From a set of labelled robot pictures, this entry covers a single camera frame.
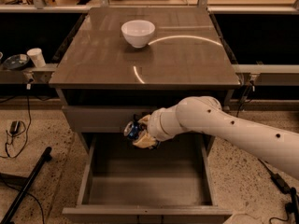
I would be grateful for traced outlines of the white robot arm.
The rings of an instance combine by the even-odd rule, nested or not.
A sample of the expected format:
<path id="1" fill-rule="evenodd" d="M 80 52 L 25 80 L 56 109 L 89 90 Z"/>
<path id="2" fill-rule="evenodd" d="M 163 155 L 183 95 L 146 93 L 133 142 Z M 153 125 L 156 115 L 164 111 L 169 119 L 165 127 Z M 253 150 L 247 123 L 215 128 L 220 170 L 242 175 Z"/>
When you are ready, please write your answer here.
<path id="1" fill-rule="evenodd" d="M 181 133 L 217 136 L 299 178 L 299 134 L 231 116 L 213 97 L 188 97 L 140 120 L 146 125 L 134 145 L 154 146 Z"/>

